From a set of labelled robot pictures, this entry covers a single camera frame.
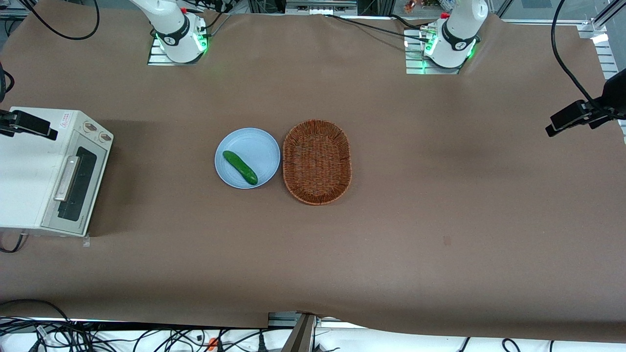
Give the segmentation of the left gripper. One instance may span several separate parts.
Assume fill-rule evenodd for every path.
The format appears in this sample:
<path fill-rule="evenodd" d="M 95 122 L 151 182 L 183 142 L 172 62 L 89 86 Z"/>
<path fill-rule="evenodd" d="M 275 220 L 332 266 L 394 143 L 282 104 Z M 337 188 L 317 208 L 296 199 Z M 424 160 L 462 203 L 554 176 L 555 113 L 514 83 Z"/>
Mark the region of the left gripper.
<path fill-rule="evenodd" d="M 590 101 L 592 115 L 588 126 L 596 129 L 604 123 L 626 118 L 626 70 L 606 80 L 601 96 Z"/>

